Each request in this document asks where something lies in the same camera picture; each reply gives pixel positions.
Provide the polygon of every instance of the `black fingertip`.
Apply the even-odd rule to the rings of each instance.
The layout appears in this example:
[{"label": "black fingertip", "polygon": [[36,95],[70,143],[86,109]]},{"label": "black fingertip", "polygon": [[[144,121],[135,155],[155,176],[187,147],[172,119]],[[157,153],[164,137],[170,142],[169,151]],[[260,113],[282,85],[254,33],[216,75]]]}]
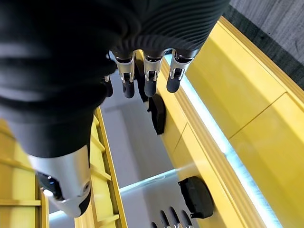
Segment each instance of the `black fingertip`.
[{"label": "black fingertip", "polygon": [[147,97],[153,97],[156,93],[156,81],[153,81],[153,79],[145,80],[144,93]]},{"label": "black fingertip", "polygon": [[132,98],[134,96],[134,82],[130,82],[129,80],[126,80],[125,83],[123,83],[123,94],[126,98]]},{"label": "black fingertip", "polygon": [[111,80],[109,79],[108,82],[105,83],[106,86],[106,97],[110,97],[113,95],[113,87],[112,87],[112,83]]},{"label": "black fingertip", "polygon": [[181,81],[178,77],[174,77],[173,79],[169,77],[167,81],[167,90],[170,93],[175,93],[179,89],[180,83]]},{"label": "black fingertip", "polygon": [[153,223],[151,224],[151,228],[157,228],[157,225],[155,224],[155,222],[153,222]]}]

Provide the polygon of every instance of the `gray floor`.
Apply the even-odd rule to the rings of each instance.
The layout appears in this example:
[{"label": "gray floor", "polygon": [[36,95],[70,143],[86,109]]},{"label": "gray floor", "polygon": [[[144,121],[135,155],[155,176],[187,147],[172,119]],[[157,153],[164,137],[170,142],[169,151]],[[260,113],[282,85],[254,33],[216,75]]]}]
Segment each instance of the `gray floor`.
[{"label": "gray floor", "polygon": [[[154,130],[135,83],[135,96],[124,97],[117,74],[111,76],[114,94],[101,105],[115,171],[120,188],[173,170],[160,136]],[[164,179],[122,193],[129,227],[148,228],[152,221],[161,226],[160,210],[173,206],[188,212],[175,172]]]},{"label": "gray floor", "polygon": [[303,0],[231,0],[224,17],[304,89]]}]

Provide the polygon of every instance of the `robotic arm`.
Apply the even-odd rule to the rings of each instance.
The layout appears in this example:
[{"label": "robotic arm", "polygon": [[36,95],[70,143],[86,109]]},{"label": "robotic arm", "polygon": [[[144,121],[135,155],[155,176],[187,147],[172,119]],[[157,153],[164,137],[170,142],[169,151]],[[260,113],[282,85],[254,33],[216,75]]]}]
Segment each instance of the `robotic arm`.
[{"label": "robotic arm", "polygon": [[[71,217],[90,201],[93,111],[116,65],[134,95],[134,51],[145,93],[156,92],[166,50],[174,93],[228,0],[17,0],[0,2],[0,116],[28,154],[43,193]],[[106,58],[111,50],[115,62]]]}]

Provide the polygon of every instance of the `blue light strip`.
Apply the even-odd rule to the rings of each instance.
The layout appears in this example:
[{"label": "blue light strip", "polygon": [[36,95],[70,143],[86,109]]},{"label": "blue light strip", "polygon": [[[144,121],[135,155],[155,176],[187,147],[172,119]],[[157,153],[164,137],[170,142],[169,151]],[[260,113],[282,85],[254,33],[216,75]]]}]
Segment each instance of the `blue light strip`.
[{"label": "blue light strip", "polygon": [[51,222],[55,219],[61,218],[66,216],[66,213],[64,213],[63,211],[59,210],[59,211],[55,211],[51,214],[48,215],[48,220]]},{"label": "blue light strip", "polygon": [[141,180],[139,182],[136,182],[134,184],[130,184],[128,186],[122,187],[122,188],[119,189],[119,192],[120,192],[120,194],[126,193],[126,192],[128,192],[130,190],[134,190],[134,189],[143,187],[145,185],[151,184],[153,182],[163,180],[163,179],[165,179],[165,178],[167,178],[169,176],[174,175],[175,173],[176,173],[175,169],[163,172],[163,173],[155,175],[153,177],[149,177],[147,179],[144,179],[144,180]]},{"label": "blue light strip", "polygon": [[[171,58],[172,55],[165,56],[165,59],[167,60],[169,65],[171,62]],[[220,150],[225,154],[228,162],[236,173],[238,179],[243,185],[247,195],[251,199],[253,205],[255,206],[265,225],[270,228],[281,228],[282,225],[273,210],[271,209],[267,200],[264,198],[262,192],[260,191],[253,178],[251,177],[250,173],[238,157],[230,142],[225,137],[220,127],[213,119],[209,110],[194,90],[186,75],[183,76],[180,85],[185,91],[185,94],[189,98],[193,107],[197,111],[199,117],[207,127],[211,136],[215,140],[216,144],[218,145]]]}]

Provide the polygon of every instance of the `gray carpet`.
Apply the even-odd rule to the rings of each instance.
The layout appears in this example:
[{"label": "gray carpet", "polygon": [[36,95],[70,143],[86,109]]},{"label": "gray carpet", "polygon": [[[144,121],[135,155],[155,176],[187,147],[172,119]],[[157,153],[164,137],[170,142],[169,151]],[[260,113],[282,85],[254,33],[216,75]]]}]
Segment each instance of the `gray carpet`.
[{"label": "gray carpet", "polygon": [[224,17],[304,89],[303,0],[231,0]]}]

